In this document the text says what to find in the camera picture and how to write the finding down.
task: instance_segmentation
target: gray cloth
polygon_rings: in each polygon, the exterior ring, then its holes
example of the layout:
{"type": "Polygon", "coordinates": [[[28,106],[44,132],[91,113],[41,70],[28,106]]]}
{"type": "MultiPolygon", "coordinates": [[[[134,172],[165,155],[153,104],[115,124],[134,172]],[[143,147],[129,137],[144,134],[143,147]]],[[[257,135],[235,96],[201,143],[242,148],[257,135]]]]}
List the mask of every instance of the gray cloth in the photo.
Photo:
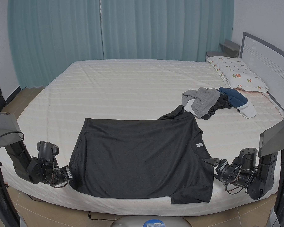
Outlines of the gray cloth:
{"type": "Polygon", "coordinates": [[[220,97],[220,92],[214,88],[201,87],[196,90],[188,90],[182,93],[182,105],[185,106],[191,99],[195,99],[191,105],[192,110],[198,118],[208,113],[208,110],[216,104],[220,97]]]}

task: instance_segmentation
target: cylindrical motor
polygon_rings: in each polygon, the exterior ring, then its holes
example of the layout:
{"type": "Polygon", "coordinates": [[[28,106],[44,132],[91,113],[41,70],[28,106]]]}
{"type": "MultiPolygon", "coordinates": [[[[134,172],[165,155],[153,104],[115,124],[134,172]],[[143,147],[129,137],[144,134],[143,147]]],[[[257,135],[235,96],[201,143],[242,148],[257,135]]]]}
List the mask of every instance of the cylindrical motor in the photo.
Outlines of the cylindrical motor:
{"type": "Polygon", "coordinates": [[[38,158],[44,159],[46,163],[54,164],[54,156],[59,154],[59,147],[45,141],[37,144],[38,158]]]}
{"type": "Polygon", "coordinates": [[[251,171],[256,167],[258,150],[256,148],[245,148],[240,151],[239,161],[243,171],[251,171]]]}

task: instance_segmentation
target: wall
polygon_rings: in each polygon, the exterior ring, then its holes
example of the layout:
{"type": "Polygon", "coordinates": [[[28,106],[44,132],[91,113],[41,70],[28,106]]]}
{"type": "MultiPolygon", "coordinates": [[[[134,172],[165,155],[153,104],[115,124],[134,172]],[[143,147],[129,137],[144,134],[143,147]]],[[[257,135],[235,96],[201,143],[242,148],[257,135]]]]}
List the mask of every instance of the wall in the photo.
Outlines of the wall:
{"type": "Polygon", "coordinates": [[[8,39],[8,0],[0,0],[0,88],[7,99],[18,87],[8,39]]]}
{"type": "Polygon", "coordinates": [[[241,47],[243,32],[284,51],[284,0],[235,0],[232,41],[241,47]]]}

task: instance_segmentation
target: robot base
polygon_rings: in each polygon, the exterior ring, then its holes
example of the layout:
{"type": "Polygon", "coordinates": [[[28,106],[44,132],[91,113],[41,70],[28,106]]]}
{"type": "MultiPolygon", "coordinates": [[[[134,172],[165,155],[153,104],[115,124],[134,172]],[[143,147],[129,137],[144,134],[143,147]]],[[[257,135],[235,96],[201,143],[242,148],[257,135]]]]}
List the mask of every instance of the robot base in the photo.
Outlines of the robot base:
{"type": "Polygon", "coordinates": [[[116,220],[110,227],[191,227],[182,217],[133,215],[116,220]]]}

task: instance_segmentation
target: blue round sticker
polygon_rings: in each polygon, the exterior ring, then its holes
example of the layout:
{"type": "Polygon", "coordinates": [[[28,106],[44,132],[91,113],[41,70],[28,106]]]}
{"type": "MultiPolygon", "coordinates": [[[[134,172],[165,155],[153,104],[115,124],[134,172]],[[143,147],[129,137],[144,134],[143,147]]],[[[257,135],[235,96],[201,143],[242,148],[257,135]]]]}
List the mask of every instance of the blue round sticker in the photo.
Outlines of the blue round sticker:
{"type": "Polygon", "coordinates": [[[166,227],[166,226],[161,220],[151,219],[146,221],[143,227],[166,227]]]}

